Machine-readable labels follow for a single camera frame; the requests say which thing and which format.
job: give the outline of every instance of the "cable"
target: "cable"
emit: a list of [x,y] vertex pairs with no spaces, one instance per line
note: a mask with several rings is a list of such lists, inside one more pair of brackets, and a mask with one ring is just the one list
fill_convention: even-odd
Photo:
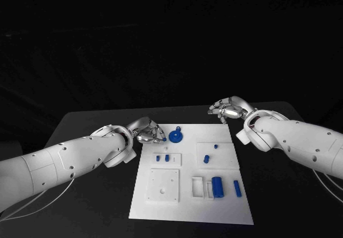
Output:
[[331,190],[327,188],[327,186],[324,185],[324,183],[323,183],[323,181],[321,181],[321,179],[320,179],[320,177],[318,177],[318,175],[317,175],[317,172],[315,172],[315,170],[313,170],[313,172],[314,172],[314,174],[315,174],[315,176],[317,176],[317,178],[318,178],[318,180],[320,180],[320,183],[323,184],[323,186],[326,187],[326,189],[327,189],[327,191],[330,192],[330,194],[334,196],[334,198],[343,203],[343,201],[341,201],[341,199],[336,196],[336,194],[331,192]]
[[334,181],[331,180],[331,178],[327,176],[327,174],[324,174],[326,175],[326,177],[328,178],[328,180],[333,182],[333,184],[336,185],[336,187],[340,189],[340,190],[343,190],[343,188],[334,183]]
[[59,199],[59,197],[60,197],[60,196],[63,195],[63,193],[65,193],[65,191],[63,191],[63,192],[59,194],[59,196],[55,198],[55,200],[53,200],[43,208],[40,208],[37,211],[34,211],[34,212],[32,212],[32,213],[29,213],[29,214],[26,214],[26,215],[23,215],[23,216],[19,216],[19,217],[7,218],[7,217],[13,216],[13,215],[43,195],[43,193],[45,193],[46,191],[47,191],[47,190],[45,190],[45,191],[34,197],[34,199],[33,199],[27,204],[24,204],[10,215],[7,215],[3,219],[0,219],[0,221],[7,221],[7,220],[16,219],[16,218],[26,217],[26,216],[34,214],[36,212],[42,211],[42,210]]

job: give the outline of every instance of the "table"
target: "table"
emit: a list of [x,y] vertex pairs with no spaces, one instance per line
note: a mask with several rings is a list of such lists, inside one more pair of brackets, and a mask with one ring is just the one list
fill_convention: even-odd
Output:
[[[301,120],[287,102],[252,106]],[[127,125],[143,116],[157,123],[219,123],[207,106],[148,108],[68,113],[46,147],[89,135],[104,125]],[[259,151],[235,134],[241,119],[228,120],[255,225],[228,225],[128,219],[143,145],[134,143],[137,158],[114,168],[101,165],[75,182],[57,201],[39,213],[0,223],[0,237],[251,237],[320,235],[343,232],[343,206],[320,185],[313,171],[292,162],[281,150]],[[68,183],[37,200],[42,207]]]

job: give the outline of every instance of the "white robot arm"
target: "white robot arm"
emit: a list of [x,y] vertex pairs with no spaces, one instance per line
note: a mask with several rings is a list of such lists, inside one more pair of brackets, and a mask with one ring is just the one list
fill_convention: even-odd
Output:
[[101,163],[108,168],[122,161],[128,163],[135,157],[134,137],[141,143],[160,144],[166,141],[160,126],[144,117],[127,127],[104,126],[91,136],[0,161],[0,212],[23,199],[91,172]]
[[217,101],[209,109],[223,124],[226,118],[245,120],[236,134],[243,144],[251,142],[265,152],[281,149],[292,161],[343,179],[343,134],[290,120],[274,111],[258,110],[236,96]]

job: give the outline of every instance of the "robotic hand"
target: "robotic hand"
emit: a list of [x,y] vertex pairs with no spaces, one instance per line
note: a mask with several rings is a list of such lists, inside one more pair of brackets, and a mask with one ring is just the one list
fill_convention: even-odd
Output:
[[274,111],[258,110],[236,96],[217,101],[207,113],[216,114],[223,124],[226,118],[245,120],[236,134],[245,145],[251,142],[265,152],[281,149],[292,161],[343,179],[343,134],[290,120]]
[[0,212],[23,199],[91,172],[101,163],[108,168],[122,161],[128,163],[135,157],[134,137],[141,143],[161,144],[167,140],[160,126],[144,117],[125,127],[106,125],[91,136],[0,161]]

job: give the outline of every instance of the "small blue rectangle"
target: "small blue rectangle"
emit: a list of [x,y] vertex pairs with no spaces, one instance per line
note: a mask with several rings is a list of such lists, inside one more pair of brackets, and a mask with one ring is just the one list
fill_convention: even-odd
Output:
[[238,195],[238,197],[242,197],[241,189],[239,189],[239,184],[238,184],[236,180],[233,181],[233,185],[235,185],[236,195]]

